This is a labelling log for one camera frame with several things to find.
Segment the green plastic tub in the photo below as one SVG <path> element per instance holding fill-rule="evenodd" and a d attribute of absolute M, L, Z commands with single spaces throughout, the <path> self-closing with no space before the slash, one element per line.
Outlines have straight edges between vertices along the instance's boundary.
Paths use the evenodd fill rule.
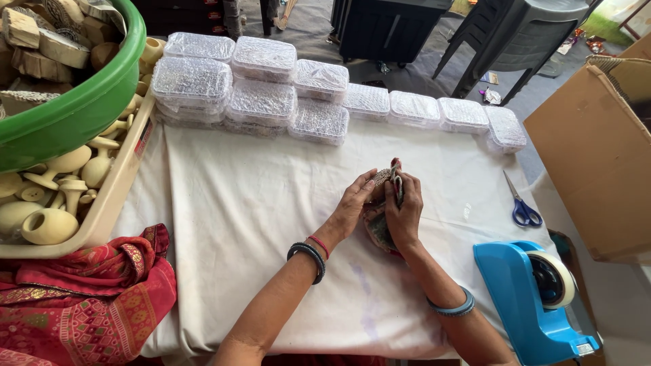
<path fill-rule="evenodd" d="M 128 29 L 122 49 L 90 79 L 36 108 L 0 120 L 0 173 L 70 152 L 104 131 L 129 104 L 145 48 L 143 17 L 129 0 L 112 0 Z"/>

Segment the white tablecloth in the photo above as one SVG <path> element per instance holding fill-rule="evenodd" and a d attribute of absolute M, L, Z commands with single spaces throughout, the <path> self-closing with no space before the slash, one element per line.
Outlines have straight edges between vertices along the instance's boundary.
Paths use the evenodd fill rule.
<path fill-rule="evenodd" d="M 536 208 L 514 155 L 482 137 L 352 120 L 342 147 L 158 126 L 113 236 L 165 223 L 174 236 L 178 305 L 143 354 L 204 363 L 244 307 L 316 230 L 355 177 L 394 157 L 421 179 L 419 235 L 478 308 L 506 333 L 473 257 L 473 244 L 532 240 L 556 255 L 543 225 L 518 227 L 505 169 Z M 405 262 L 375 247 L 362 225 L 332 254 L 271 349 L 275 353 L 436 358 L 445 334 Z"/>

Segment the wheel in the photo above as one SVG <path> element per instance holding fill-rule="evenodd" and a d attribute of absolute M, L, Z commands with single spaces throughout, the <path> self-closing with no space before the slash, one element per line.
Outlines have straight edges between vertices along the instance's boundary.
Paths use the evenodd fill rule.
<path fill-rule="evenodd" d="M 542 307 L 558 309 L 574 299 L 574 278 L 565 265 L 556 257 L 539 250 L 525 252 L 533 267 Z"/>

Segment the black bangle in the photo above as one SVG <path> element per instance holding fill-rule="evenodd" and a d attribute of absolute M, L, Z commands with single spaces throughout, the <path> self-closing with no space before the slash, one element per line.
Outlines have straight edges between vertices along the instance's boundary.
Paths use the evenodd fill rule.
<path fill-rule="evenodd" d="M 316 274 L 316 279 L 314 282 L 312 282 L 312 284 L 316 285 L 317 283 L 321 282 L 321 280 L 324 278 L 324 275 L 326 274 L 326 262 L 324 261 L 323 257 L 321 257 L 321 253 L 319 253 L 318 250 L 309 244 L 298 242 L 294 243 L 289 248 L 289 252 L 287 252 L 287 260 L 292 258 L 297 251 L 304 251 L 309 254 L 312 259 L 314 259 L 318 273 Z"/>
<path fill-rule="evenodd" d="M 442 307 L 434 305 L 434 303 L 427 296 L 425 296 L 427 303 L 430 304 L 432 310 L 440 315 L 443 315 L 444 317 L 462 317 L 470 313 L 475 307 L 475 297 L 470 293 L 470 291 L 466 290 L 462 286 L 459 287 L 461 287 L 461 289 L 465 292 L 465 302 L 463 305 L 454 309 L 444 309 Z"/>

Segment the bangle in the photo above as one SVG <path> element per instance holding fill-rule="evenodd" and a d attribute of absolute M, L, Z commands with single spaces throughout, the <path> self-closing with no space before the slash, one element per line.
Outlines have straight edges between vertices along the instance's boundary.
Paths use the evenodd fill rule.
<path fill-rule="evenodd" d="M 314 259 L 318 273 L 316 274 L 316 279 L 314 279 L 314 282 L 312 282 L 312 284 L 316 285 L 317 283 L 321 282 L 321 280 L 324 278 L 324 275 L 326 274 L 326 262 L 324 261 L 323 257 L 321 257 L 321 253 L 319 253 L 318 250 L 309 244 L 301 242 L 294 243 L 289 248 L 289 252 L 287 252 L 287 261 L 289 261 L 297 251 L 306 252 L 310 255 L 310 257 L 312 257 L 312 259 Z"/>
<path fill-rule="evenodd" d="M 462 286 L 459 287 L 461 287 L 461 289 L 465 292 L 465 302 L 463 305 L 454 309 L 443 309 L 442 307 L 434 305 L 434 303 L 427 296 L 425 296 L 425 298 L 430 304 L 432 310 L 434 310 L 439 315 L 443 315 L 444 317 L 462 317 L 470 313 L 470 311 L 472 311 L 475 307 L 475 297 L 470 293 L 470 291 L 466 290 Z"/>
<path fill-rule="evenodd" d="M 326 245 L 316 236 L 310 235 L 307 237 L 307 239 L 312 239 L 314 240 L 318 245 L 320 245 L 324 250 L 325 250 L 325 259 L 330 259 L 330 252 L 327 250 Z"/>

